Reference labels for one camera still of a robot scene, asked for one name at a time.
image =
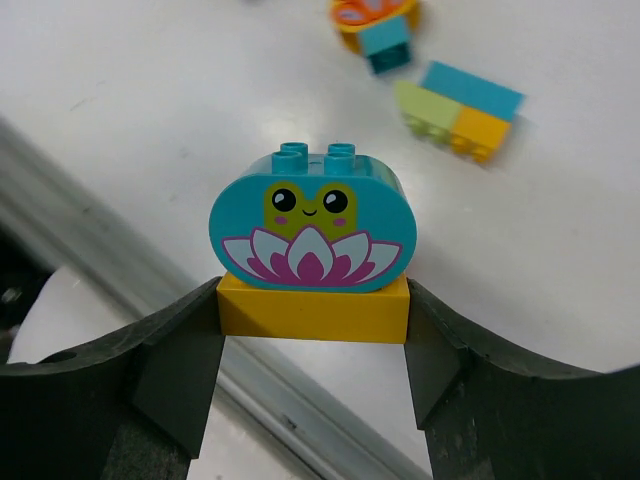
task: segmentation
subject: white petal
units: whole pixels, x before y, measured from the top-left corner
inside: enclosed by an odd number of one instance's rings
[[[260,263],[267,267],[271,273],[275,273],[271,268],[271,255],[274,253],[284,255],[289,244],[269,232],[258,229],[253,231],[251,243]]]
[[[325,239],[322,238],[322,235],[313,227],[305,228],[293,241],[287,257],[291,271],[296,276],[298,275],[298,264],[309,252],[318,257],[324,269],[322,278],[326,277],[331,271],[331,267],[333,267],[333,255]]]
[[[351,235],[332,245],[336,257],[346,255],[351,260],[351,268],[347,275],[351,275],[362,265],[369,254],[369,236],[366,233]]]
[[[387,243],[374,243],[371,245],[371,253],[367,262],[375,263],[375,267],[371,270],[371,273],[364,277],[360,282],[369,280],[375,277],[384,269],[386,269],[398,256],[400,247],[398,245],[389,245]]]
[[[249,266],[249,263],[247,262],[249,258],[253,257],[251,242],[249,242],[248,238],[231,238],[223,240],[222,245],[226,250],[227,255],[229,255],[231,260],[242,270],[262,278]]]

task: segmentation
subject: lotus flower print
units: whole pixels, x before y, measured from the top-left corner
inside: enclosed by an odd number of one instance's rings
[[[256,228],[249,237],[222,240],[229,259],[264,282],[301,287],[351,287],[367,283],[397,262],[402,246],[377,242],[366,231],[334,242],[314,226],[285,240]]]

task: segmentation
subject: lime green brick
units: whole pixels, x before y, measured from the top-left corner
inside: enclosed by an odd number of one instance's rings
[[[446,139],[462,111],[459,102],[403,80],[395,83],[394,94],[414,133],[434,141]]]

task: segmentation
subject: turquoise rounded brick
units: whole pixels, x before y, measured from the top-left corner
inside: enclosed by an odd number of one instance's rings
[[[242,281],[280,290],[370,292],[413,256],[415,218],[393,171],[351,144],[289,142],[216,199],[209,236]]]

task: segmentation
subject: yellow brick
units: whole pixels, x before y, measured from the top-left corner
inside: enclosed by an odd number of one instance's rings
[[[511,124],[471,107],[463,107],[451,129],[451,146],[486,161],[504,141]]]
[[[218,285],[225,335],[404,343],[409,288],[401,275],[371,293],[263,290],[227,273]]]

